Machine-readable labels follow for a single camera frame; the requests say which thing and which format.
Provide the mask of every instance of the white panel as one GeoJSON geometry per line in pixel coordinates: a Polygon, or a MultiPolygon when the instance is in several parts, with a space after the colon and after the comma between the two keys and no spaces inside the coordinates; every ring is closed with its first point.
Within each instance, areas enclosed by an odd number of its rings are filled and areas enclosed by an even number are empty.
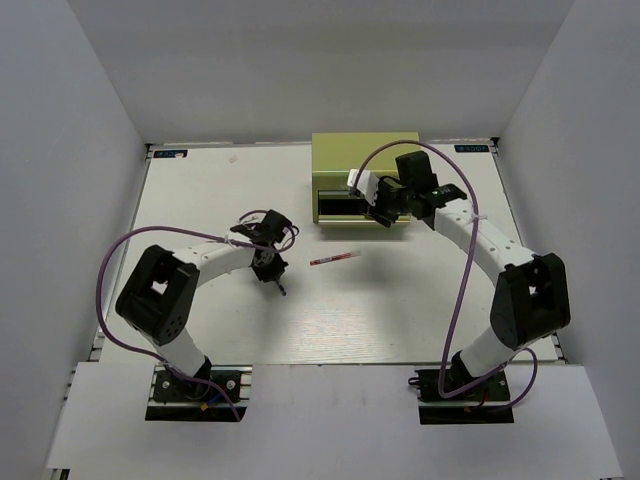
{"type": "Polygon", "coordinates": [[[64,0],[0,2],[0,465],[40,478],[144,145],[64,0]]]}
{"type": "MultiPolygon", "coordinates": [[[[546,366],[505,425],[420,425],[409,366],[259,366],[237,423],[145,422],[152,367],[79,365],[49,459],[70,480],[585,480],[620,475],[582,367],[546,366]]],[[[507,369],[514,392],[529,367],[507,369]]]]}
{"type": "MultiPolygon", "coordinates": [[[[491,154],[441,148],[469,175],[481,212],[517,239],[491,154]]],[[[461,185],[443,161],[433,156],[432,165],[443,184],[461,185]]],[[[282,277],[288,295],[282,297],[273,284],[258,283],[250,269],[198,289],[188,328],[213,363],[440,360],[465,254],[422,222],[397,230],[314,225],[310,145],[191,149],[184,159],[154,159],[136,226],[165,224],[224,234],[240,215],[256,208],[276,209],[300,227],[296,245],[283,255],[290,263],[282,277]],[[356,249],[362,257],[309,266],[311,260],[356,249]]],[[[134,238],[122,280],[149,245],[179,249],[199,243],[170,233],[134,238]]],[[[493,292],[491,281],[474,268],[452,352],[488,326],[493,292]]],[[[118,337],[145,346],[115,312],[108,322],[118,337]]],[[[557,358],[550,339],[535,348],[542,359],[557,358]]],[[[102,360],[140,361],[137,357],[110,342],[102,354],[102,360]]]]}
{"type": "Polygon", "coordinates": [[[524,238],[567,264],[572,324],[625,478],[640,478],[640,3],[578,1],[507,128],[500,171],[524,238]]]}
{"type": "Polygon", "coordinates": [[[70,0],[144,140],[489,137],[572,0],[70,0]]]}

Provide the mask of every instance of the cable tie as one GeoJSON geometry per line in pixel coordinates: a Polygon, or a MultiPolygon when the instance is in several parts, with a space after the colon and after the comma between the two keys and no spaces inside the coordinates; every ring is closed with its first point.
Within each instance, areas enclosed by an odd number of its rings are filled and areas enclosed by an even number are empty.
{"type": "Polygon", "coordinates": [[[474,221],[476,218],[478,219],[478,221],[480,221],[480,220],[486,220],[486,219],[487,219],[487,218],[489,218],[489,217],[488,217],[487,215],[485,215],[485,214],[482,214],[482,213],[481,213],[480,215],[476,215],[475,213],[472,213],[472,214],[471,214],[471,218],[469,219],[469,221],[468,221],[467,223],[465,223],[465,224],[464,224],[464,225],[465,225],[465,227],[466,227],[467,225],[469,225],[469,224],[473,223],[473,221],[474,221]]]}

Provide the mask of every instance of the red marker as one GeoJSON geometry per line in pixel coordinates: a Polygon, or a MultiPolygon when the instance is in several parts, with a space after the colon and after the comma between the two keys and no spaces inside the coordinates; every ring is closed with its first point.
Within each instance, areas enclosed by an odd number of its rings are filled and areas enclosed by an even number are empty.
{"type": "Polygon", "coordinates": [[[353,252],[347,252],[347,253],[341,253],[340,255],[334,255],[333,257],[325,257],[325,258],[319,258],[318,260],[311,260],[309,262],[309,265],[311,265],[313,267],[314,265],[320,265],[320,264],[323,264],[323,263],[335,262],[336,260],[344,260],[345,258],[359,257],[360,255],[362,255],[362,252],[360,250],[355,250],[353,252]]]}

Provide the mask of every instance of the black mount plate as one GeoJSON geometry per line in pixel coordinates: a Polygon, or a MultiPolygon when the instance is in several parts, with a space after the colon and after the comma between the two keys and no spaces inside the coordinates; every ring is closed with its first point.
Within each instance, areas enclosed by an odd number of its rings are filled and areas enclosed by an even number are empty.
{"type": "MultiPolygon", "coordinates": [[[[242,372],[239,370],[211,370],[211,381],[219,385],[233,403],[240,400],[240,378],[242,372]],[[227,388],[227,382],[232,380],[235,383],[233,388],[227,388]]],[[[153,385],[153,400],[160,403],[183,403],[183,402],[206,402],[218,394],[217,390],[210,389],[207,394],[200,399],[193,399],[185,396],[179,389],[174,377],[166,370],[161,370],[156,375],[153,385]]]]}
{"type": "MultiPolygon", "coordinates": [[[[486,382],[478,385],[470,392],[465,392],[463,396],[444,399],[438,394],[438,374],[439,369],[416,370],[418,374],[417,386],[420,389],[421,402],[437,403],[452,401],[468,401],[480,403],[487,395],[487,402],[508,402],[511,399],[509,393],[509,385],[507,385],[507,377],[504,372],[498,372],[486,382]]],[[[451,385],[445,381],[445,391],[453,390],[451,385]]]]}

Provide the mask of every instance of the white wall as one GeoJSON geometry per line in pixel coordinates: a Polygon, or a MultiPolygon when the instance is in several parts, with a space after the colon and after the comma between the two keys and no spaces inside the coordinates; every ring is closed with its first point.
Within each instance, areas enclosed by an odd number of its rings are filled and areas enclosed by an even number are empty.
{"type": "Polygon", "coordinates": [[[640,3],[578,0],[501,141],[528,243],[566,262],[569,358],[587,368],[625,478],[640,478],[640,3]]]}
{"type": "Polygon", "coordinates": [[[497,136],[573,0],[70,0],[143,139],[497,136]]]}
{"type": "Polygon", "coordinates": [[[144,146],[64,0],[0,3],[0,468],[39,479],[144,146]]]}

